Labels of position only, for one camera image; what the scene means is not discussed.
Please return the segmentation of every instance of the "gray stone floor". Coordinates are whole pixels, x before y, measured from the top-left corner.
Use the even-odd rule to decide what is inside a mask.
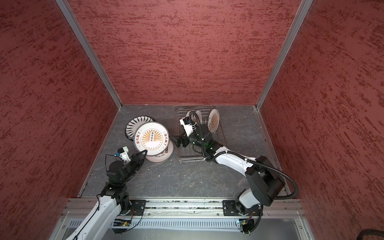
[[[126,124],[137,116],[149,116],[174,134],[175,109],[178,106],[125,105],[119,112],[111,133],[96,160],[82,196],[95,196],[108,181],[104,166],[105,154],[114,154],[127,146],[129,154],[136,151],[125,137]],[[217,106],[227,147],[243,155],[268,156],[266,144],[252,106]],[[107,166],[114,161],[107,157]],[[246,178],[227,166],[210,162],[180,163],[174,151],[171,159],[161,164],[145,161],[128,183],[130,197],[236,197],[249,188]]]

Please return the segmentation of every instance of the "black hose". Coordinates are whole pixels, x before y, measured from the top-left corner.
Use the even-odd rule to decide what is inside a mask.
[[[379,237],[384,237],[384,232],[376,229],[364,229],[359,233],[356,240],[362,240],[362,238],[366,235],[375,235]]]
[[[249,160],[249,159],[247,159],[247,162],[255,164],[255,165],[258,165],[260,167],[268,168],[269,170],[273,170],[273,171],[279,173],[281,176],[283,176],[286,179],[288,179],[292,183],[292,185],[294,187],[293,193],[291,193],[289,195],[286,195],[286,196],[277,196],[275,199],[277,199],[277,200],[291,199],[291,198],[294,198],[295,196],[297,196],[299,194],[299,187],[297,186],[295,181],[290,176],[288,176],[285,173],[283,173],[282,171],[280,171],[280,170],[278,170],[278,169],[276,169],[274,167],[270,167],[268,165],[265,165],[265,164],[263,164],[261,162],[256,162],[256,161]]]
[[[203,130],[201,129],[201,125],[200,125],[200,120],[199,120],[199,116],[197,115],[197,113],[195,111],[191,111],[189,113],[189,121],[190,122],[193,122],[191,116],[194,115],[196,117],[196,121],[197,121],[197,124],[198,124],[198,127],[199,127],[199,131],[200,131],[200,138],[204,138],[204,135],[203,135]],[[201,140],[201,153],[203,154],[203,158],[205,160],[205,144],[204,144],[204,140],[202,139]]]
[[[210,161],[213,161],[214,159],[216,159],[218,156],[222,155],[222,154],[225,154],[225,153],[228,153],[228,154],[232,154],[232,155],[235,155],[239,158],[242,158],[242,159],[245,159],[245,157],[241,154],[238,154],[237,152],[232,152],[232,151],[227,151],[227,152],[219,152],[218,154],[216,154],[212,159],[210,159]],[[292,184],[293,184],[293,187],[294,187],[294,191],[293,193],[289,194],[289,195],[286,195],[286,196],[278,196],[276,197],[275,199],[277,200],[285,200],[285,199],[291,199],[291,198],[294,198],[295,196],[297,196],[299,194],[299,188],[297,186],[297,184],[295,183],[295,181],[288,175],[286,175],[285,173],[283,173],[282,171],[274,168],[274,167],[270,167],[268,165],[265,165],[261,162],[257,162],[257,161],[253,161],[253,160],[249,160],[247,159],[247,162],[249,163],[252,163],[252,164],[255,164],[257,166],[260,166],[260,167],[264,167],[264,168],[267,168],[269,170],[273,170],[277,173],[279,173],[281,176],[285,177],[286,179],[288,179]]]
[[[257,228],[257,226],[259,225],[260,223],[260,219],[262,218],[262,215],[263,215],[263,207],[264,205],[261,204],[261,207],[260,207],[260,215],[259,215],[259,218],[257,219],[256,223],[255,223],[255,226],[252,228],[252,230],[250,230],[249,232],[244,232],[245,234],[248,234],[248,233],[251,233],[253,232],[253,230],[255,230]]]

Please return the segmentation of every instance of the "decorated plate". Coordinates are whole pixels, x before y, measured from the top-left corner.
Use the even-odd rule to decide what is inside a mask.
[[[164,150],[164,152],[152,157],[147,156],[147,160],[153,163],[165,162],[172,156],[173,150],[174,150],[174,145],[173,145],[173,142],[170,141],[170,143],[168,144],[168,147]]]
[[[136,130],[133,142],[139,152],[148,150],[147,156],[156,156],[167,148],[169,133],[158,122],[146,122]]]
[[[139,126],[146,122],[153,122],[153,119],[147,116],[141,116],[132,119],[125,127],[125,135],[128,139],[133,140],[133,136]]]
[[[189,110],[185,116],[186,116],[186,117],[189,117],[190,112],[191,112],[191,111]],[[201,123],[202,116],[201,116],[201,112],[200,112],[200,110],[197,109],[195,112],[196,112],[196,114],[199,116],[199,121],[200,121],[200,123]],[[196,117],[195,117],[195,115],[192,116],[192,121],[197,122],[197,121],[196,121]]]
[[[218,121],[220,120],[220,115],[216,108],[212,109],[208,117],[208,129],[211,133],[216,132],[218,128]]]

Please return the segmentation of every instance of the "red textured wall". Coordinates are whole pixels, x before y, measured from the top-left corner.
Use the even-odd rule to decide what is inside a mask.
[[[317,240],[384,230],[384,3],[315,0],[262,106]]]
[[[117,108],[54,0],[0,3],[0,236],[48,239]]]
[[[68,0],[125,104],[255,104],[301,0]]]

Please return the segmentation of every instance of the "wire dish rack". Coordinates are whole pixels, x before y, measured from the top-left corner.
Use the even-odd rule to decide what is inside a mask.
[[[201,119],[202,124],[207,124],[209,113],[214,108],[216,108],[216,107],[215,106],[193,106],[193,107],[189,106],[189,107],[176,108],[175,109],[175,119],[176,119],[175,133],[176,133],[176,135],[180,135],[182,132],[184,132],[184,128],[180,124],[180,119],[185,117],[185,115],[187,114],[187,112],[189,110],[195,111],[195,110],[199,109],[201,111],[201,115],[202,115],[202,119]],[[216,132],[212,133],[212,137],[213,137],[213,139],[215,139],[217,142],[223,144],[224,146],[227,145],[227,143],[225,141],[223,129],[221,128],[220,121],[218,123],[218,127],[217,127]],[[194,146],[194,149],[196,150],[196,151],[194,151],[192,146],[193,146],[192,144],[189,144],[187,147],[180,146],[180,147],[176,148],[177,159],[179,160],[179,162],[204,161],[203,156],[200,153],[196,152],[196,151],[201,152],[201,148]]]

